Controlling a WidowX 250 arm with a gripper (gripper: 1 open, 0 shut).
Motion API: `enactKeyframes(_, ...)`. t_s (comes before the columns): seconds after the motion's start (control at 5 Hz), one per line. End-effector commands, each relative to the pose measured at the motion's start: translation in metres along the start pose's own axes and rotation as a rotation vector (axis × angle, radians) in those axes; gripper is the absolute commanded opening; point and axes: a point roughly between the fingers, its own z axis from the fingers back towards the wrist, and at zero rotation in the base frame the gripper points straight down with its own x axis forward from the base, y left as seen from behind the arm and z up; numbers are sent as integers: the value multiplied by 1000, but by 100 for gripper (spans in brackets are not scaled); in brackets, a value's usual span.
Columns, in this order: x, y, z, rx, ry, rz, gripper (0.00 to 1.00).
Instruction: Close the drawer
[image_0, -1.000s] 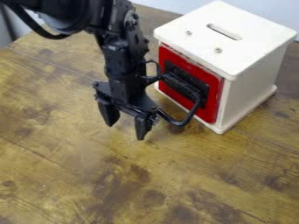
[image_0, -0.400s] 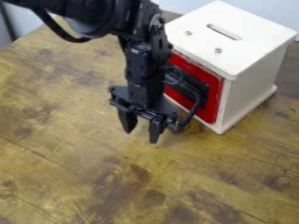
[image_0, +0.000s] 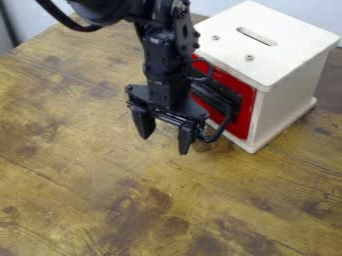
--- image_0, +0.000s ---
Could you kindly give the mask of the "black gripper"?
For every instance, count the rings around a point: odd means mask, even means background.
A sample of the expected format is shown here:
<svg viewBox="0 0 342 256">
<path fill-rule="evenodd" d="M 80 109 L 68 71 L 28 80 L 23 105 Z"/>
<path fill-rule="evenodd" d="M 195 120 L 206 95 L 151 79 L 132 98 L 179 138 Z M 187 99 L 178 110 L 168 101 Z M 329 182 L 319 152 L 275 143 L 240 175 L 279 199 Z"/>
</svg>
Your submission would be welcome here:
<svg viewBox="0 0 342 256">
<path fill-rule="evenodd" d="M 156 119 L 178 126 L 179 154 L 186 155 L 208 117 L 190 96 L 188 66 L 198 44 L 176 44 L 171 34 L 156 34 L 141 38 L 141 46 L 147 84 L 125 87 L 133 123 L 143 139 L 153 133 Z"/>
</svg>

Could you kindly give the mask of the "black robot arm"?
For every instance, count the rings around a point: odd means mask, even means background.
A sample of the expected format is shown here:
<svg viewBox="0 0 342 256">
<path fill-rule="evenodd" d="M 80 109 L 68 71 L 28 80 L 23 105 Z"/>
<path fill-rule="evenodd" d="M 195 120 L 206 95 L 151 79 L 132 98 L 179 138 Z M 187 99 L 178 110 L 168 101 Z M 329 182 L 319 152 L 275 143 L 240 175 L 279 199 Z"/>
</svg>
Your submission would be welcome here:
<svg viewBox="0 0 342 256">
<path fill-rule="evenodd" d="M 76 23 L 52 0 L 35 1 L 77 32 L 95 32 L 120 21 L 133 24 L 147 79 L 144 85 L 125 87 L 133 123 L 141 138 L 151 136 L 159 120 L 175 125 L 179 153 L 187 154 L 208 118 L 207 111 L 190 97 L 187 68 L 200 37 L 191 21 L 190 0 L 67 0 L 87 25 Z"/>
</svg>

